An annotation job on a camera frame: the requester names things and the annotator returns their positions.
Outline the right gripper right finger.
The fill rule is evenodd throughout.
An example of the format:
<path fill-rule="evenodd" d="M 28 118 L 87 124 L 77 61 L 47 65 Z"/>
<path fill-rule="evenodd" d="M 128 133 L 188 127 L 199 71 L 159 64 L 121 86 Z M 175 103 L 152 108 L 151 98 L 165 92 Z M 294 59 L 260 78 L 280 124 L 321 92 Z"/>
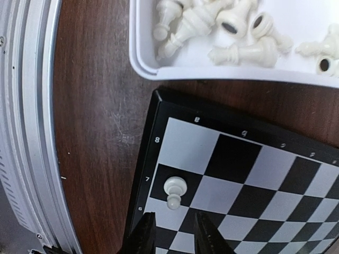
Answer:
<path fill-rule="evenodd" d="M 203 212 L 195 214 L 194 249 L 195 253 L 235 253 L 209 217 Z"/>

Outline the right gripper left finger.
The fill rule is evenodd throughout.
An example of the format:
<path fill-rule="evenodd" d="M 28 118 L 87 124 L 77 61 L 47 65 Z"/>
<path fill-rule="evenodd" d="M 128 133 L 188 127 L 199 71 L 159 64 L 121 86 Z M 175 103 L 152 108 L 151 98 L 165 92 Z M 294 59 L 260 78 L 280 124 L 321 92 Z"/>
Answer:
<path fill-rule="evenodd" d="M 155 212 L 146 212 L 122 244 L 120 253 L 155 253 Z"/>

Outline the white plastic compartment tray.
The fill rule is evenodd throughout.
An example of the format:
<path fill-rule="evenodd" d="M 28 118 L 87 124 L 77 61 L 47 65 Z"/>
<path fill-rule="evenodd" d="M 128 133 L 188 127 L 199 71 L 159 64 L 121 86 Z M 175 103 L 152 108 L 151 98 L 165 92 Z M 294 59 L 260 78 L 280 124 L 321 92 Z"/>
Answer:
<path fill-rule="evenodd" d="M 315 57 L 305 58 L 295 51 L 280 53 L 273 68 L 242 62 L 214 65 L 208 58 L 213 46 L 227 47 L 233 43 L 247 46 L 254 43 L 250 33 L 235 39 L 217 26 L 206 37 L 185 42 L 169 59 L 157 60 L 160 42 L 153 37 L 158 21 L 156 1 L 131 1 L 129 11 L 129 59 L 133 69 L 149 80 L 176 79 L 250 79 L 311 84 L 338 88 L 337 77 L 316 73 Z M 303 42 L 321 41 L 331 24 L 338 23 L 338 1 L 259 1 L 257 11 L 248 15 L 253 22 L 260 12 L 273 17 L 276 29 L 288 35 L 297 47 Z"/>

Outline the black white chess board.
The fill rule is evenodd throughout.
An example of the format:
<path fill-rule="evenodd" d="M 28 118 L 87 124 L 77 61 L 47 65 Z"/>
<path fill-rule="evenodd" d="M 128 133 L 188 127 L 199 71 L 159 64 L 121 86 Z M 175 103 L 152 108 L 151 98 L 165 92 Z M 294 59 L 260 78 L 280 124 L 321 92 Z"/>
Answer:
<path fill-rule="evenodd" d="M 165 181 L 188 186 L 177 210 Z M 194 253 L 204 212 L 236 253 L 324 253 L 338 239 L 338 148 L 237 110 L 156 89 L 132 185 L 125 236 L 156 216 L 156 253 Z"/>

